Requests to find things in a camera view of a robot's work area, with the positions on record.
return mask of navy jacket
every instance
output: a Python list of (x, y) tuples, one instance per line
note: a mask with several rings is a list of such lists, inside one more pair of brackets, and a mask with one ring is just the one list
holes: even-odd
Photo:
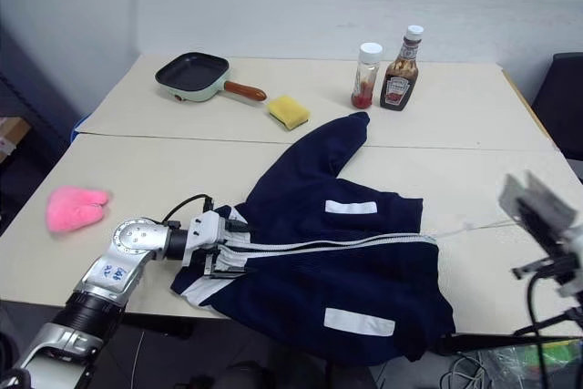
[(454, 332), (437, 284), (437, 246), (418, 234), (422, 200), (337, 178), (365, 142), (368, 122), (360, 112), (315, 129), (283, 153), (245, 202), (217, 209), (249, 224), (251, 232), (232, 233), (219, 256), (249, 273), (211, 279), (195, 260), (172, 289), (347, 365), (416, 360)]

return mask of yellow sponge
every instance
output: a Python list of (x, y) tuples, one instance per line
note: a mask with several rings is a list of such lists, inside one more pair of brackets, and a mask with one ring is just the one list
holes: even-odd
[(310, 111), (302, 107), (293, 97), (280, 96), (267, 104), (270, 114), (277, 118), (287, 129), (294, 129), (307, 122)]

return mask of ketchup bottle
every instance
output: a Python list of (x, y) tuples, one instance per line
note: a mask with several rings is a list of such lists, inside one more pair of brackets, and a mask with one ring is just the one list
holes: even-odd
[(401, 111), (409, 102), (419, 76), (415, 59), (423, 31), (421, 26), (407, 27), (401, 52), (397, 59), (386, 68), (384, 74), (381, 107)]
[(381, 45), (377, 43), (361, 44), (352, 97), (353, 105), (357, 108), (365, 109), (373, 103), (374, 81), (376, 73), (379, 71), (381, 56), (383, 56)]

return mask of jacket sleeve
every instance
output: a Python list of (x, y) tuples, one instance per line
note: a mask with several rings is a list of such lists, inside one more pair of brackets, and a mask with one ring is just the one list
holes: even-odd
[(368, 115), (361, 111), (337, 118), (291, 145), (263, 174), (247, 202), (261, 202), (336, 178), (366, 141)]

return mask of black chair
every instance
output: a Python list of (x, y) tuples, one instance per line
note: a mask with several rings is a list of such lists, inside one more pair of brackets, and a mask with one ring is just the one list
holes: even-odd
[(553, 55), (532, 109), (563, 155), (583, 161), (583, 52)]

